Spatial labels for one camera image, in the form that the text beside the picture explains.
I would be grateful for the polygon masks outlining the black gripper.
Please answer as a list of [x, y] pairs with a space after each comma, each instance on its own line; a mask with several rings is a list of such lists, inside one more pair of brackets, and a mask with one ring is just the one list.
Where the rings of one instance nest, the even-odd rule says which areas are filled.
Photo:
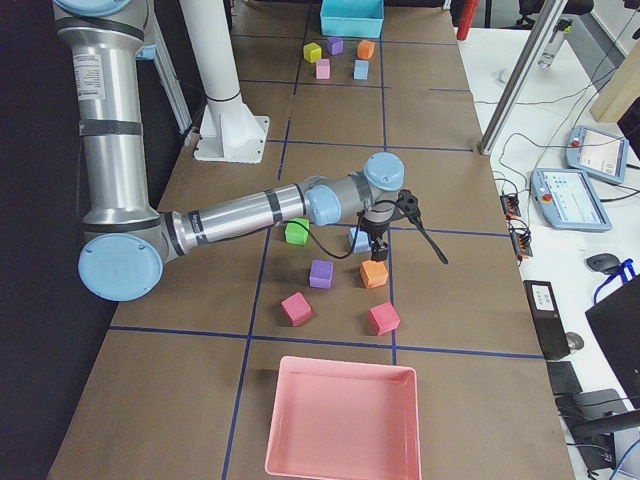
[[389, 245], [383, 241], [383, 235], [389, 229], [392, 222], [400, 218], [395, 200], [378, 201], [370, 210], [367, 210], [360, 220], [360, 230], [368, 236], [371, 243], [371, 260], [386, 261]]

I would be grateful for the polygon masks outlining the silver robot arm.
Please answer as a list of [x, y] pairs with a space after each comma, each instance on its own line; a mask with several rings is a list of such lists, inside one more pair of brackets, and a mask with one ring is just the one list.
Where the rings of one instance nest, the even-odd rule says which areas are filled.
[[381, 252], [391, 202], [404, 165], [385, 152], [364, 168], [321, 176], [188, 213], [156, 211], [149, 202], [137, 57], [158, 39], [150, 1], [57, 1], [56, 30], [70, 47], [91, 207], [84, 216], [80, 278], [95, 295], [130, 301], [148, 294], [164, 267], [192, 249], [240, 238], [297, 217], [334, 224], [359, 214]]

